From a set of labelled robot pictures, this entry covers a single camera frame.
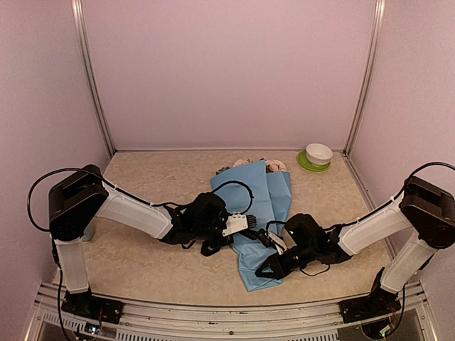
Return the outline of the blue wrapping paper sheet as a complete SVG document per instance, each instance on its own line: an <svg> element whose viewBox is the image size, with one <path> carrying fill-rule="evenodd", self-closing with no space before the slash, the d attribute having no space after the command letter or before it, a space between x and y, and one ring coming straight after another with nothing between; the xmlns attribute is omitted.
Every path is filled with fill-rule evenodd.
<svg viewBox="0 0 455 341"><path fill-rule="evenodd" d="M248 191L241 185L226 185L216 195L225 201L228 212L245 211L254 215L257 218L256 229L264 229L272 220L284 222L288 219L292 202L290 173L268 173L266 162L261 160L225 170L213 177L210 184L215 189L229 180L247 185L254 198L250 199ZM255 275L265 259L276 253L275 248L267 248L260 241L236 234L232 249L238 256L238 269L247 291L258 291L282 283L281 280L258 278Z"/></svg>

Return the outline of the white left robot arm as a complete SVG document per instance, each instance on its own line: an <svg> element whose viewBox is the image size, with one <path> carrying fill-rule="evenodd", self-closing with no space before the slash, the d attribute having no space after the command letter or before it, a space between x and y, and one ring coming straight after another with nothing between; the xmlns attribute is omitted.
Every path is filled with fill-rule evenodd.
<svg viewBox="0 0 455 341"><path fill-rule="evenodd" d="M103 180L97 166L88 165L54 185L48 193L49 229L55 242L70 301L83 315L100 308L92 295L83 242L100 221L137 230L170 245L226 238L230 214L225 202L206 192L183 205L150 204Z"/></svg>

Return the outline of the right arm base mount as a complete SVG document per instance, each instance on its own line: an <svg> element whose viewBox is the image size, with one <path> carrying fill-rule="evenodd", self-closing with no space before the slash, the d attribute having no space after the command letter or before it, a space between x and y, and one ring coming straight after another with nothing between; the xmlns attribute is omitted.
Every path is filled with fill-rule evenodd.
<svg viewBox="0 0 455 341"><path fill-rule="evenodd" d="M397 312L401 304L397 293L381 289L380 279L385 268L381 268L373 281L371 291L366 296L343 300L339 303L344 323L367 320L388 313Z"/></svg>

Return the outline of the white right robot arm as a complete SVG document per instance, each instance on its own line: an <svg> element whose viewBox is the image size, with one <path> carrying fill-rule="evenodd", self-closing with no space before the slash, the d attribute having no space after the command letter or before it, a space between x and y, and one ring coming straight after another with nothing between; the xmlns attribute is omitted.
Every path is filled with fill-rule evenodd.
<svg viewBox="0 0 455 341"><path fill-rule="evenodd" d="M437 251L454 244L454 196L421 179L406 179L402 192L382 207L352 222L324 230L309 214L297 214L284 226L294 245L269 256L255 271L260 278L283 279L312 261L343 263L383 239L401 242L379 275L379 288L364 299L364 310L379 315L407 281Z"/></svg>

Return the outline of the black printed ribbon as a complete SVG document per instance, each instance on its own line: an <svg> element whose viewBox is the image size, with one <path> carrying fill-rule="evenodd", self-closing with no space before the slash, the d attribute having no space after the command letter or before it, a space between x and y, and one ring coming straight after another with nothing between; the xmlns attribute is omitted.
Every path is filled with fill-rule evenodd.
<svg viewBox="0 0 455 341"><path fill-rule="evenodd" d="M240 234L244 237L247 237L248 239L251 240L257 240L261 241L261 243L269 247L271 245L270 240L268 239L267 235L265 234L264 229L260 229L259 231L254 231L251 229L246 229L238 232L237 234ZM229 246L234 242L234 235L231 234L226 237L215 237L209 240L205 240L202 243L201 247L201 254L203 256L212 256L219 252L222 247Z"/></svg>

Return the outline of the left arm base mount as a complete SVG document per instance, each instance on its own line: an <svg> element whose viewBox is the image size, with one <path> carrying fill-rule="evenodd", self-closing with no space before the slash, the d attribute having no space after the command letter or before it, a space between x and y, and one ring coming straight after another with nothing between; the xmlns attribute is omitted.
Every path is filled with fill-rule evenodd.
<svg viewBox="0 0 455 341"><path fill-rule="evenodd" d="M119 324L124 303L110 298L94 296L91 289L84 293L65 294L62 311L101 323Z"/></svg>

